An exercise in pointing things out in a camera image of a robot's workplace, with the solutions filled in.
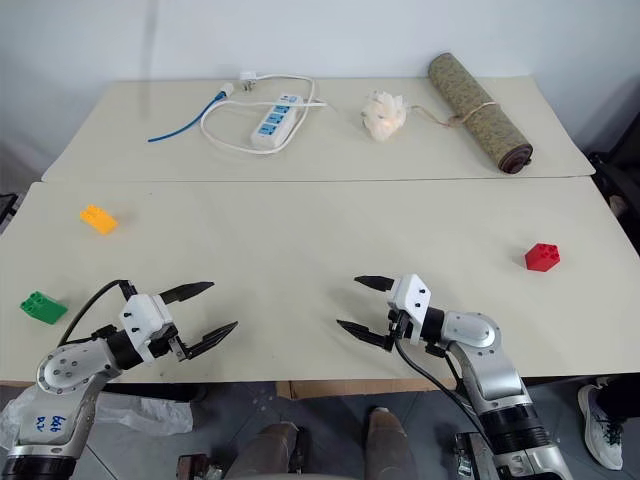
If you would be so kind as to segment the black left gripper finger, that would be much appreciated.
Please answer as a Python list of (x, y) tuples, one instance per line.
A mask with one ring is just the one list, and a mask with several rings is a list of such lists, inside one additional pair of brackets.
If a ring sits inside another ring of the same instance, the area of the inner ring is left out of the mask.
[(180, 342), (180, 347), (182, 349), (183, 357), (186, 360), (192, 360), (206, 353), (207, 351), (213, 349), (225, 337), (227, 337), (237, 326), (238, 326), (237, 322), (232, 322), (224, 326), (221, 326), (205, 334), (199, 342), (193, 345), (187, 345), (184, 342)]
[(166, 290), (160, 293), (159, 296), (166, 305), (169, 305), (174, 302), (186, 301), (201, 294), (214, 285), (215, 283), (212, 281), (188, 283)]

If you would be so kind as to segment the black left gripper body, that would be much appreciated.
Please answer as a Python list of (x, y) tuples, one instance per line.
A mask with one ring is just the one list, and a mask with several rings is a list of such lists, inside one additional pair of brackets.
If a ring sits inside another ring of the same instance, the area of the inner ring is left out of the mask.
[(172, 352), (178, 360), (186, 360), (186, 345), (174, 324), (167, 325), (161, 334), (152, 339), (148, 349), (153, 358), (160, 358)]

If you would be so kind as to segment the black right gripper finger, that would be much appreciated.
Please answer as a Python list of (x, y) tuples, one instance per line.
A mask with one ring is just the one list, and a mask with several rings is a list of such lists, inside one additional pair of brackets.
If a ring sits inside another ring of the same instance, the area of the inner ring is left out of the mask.
[(354, 278), (354, 281), (370, 289), (380, 292), (391, 291), (395, 284), (394, 278), (389, 278), (381, 275), (360, 275), (356, 276)]
[(394, 339), (391, 335), (374, 333), (368, 327), (350, 321), (337, 319), (336, 322), (345, 331), (360, 341), (380, 347), (388, 352), (393, 350)]

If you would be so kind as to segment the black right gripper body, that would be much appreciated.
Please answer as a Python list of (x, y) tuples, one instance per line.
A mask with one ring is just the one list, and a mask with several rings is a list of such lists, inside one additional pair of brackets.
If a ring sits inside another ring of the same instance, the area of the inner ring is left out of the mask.
[(391, 309), (388, 312), (389, 333), (386, 346), (394, 346), (396, 341), (409, 337), (409, 314), (404, 310)]

